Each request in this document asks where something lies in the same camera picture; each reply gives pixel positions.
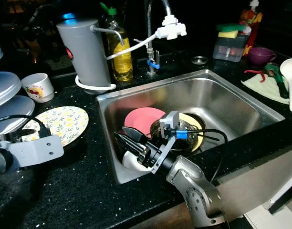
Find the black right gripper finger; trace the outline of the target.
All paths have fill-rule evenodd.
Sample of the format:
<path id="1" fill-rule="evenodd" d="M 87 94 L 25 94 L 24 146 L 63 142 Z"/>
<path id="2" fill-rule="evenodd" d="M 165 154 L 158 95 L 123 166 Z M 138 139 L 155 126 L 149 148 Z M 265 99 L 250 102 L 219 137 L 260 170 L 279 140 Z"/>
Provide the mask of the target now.
<path id="1" fill-rule="evenodd" d="M 145 159 L 145 146 L 142 143 L 139 143 L 137 140 L 131 139 L 128 135 L 122 133 L 114 133 L 114 137 L 117 140 L 118 144 L 125 151 L 135 155 L 137 161 L 144 161 Z"/>
<path id="2" fill-rule="evenodd" d="M 124 128 L 124 135 L 124 141 L 131 146 L 146 146 L 150 140 L 136 128 Z"/>

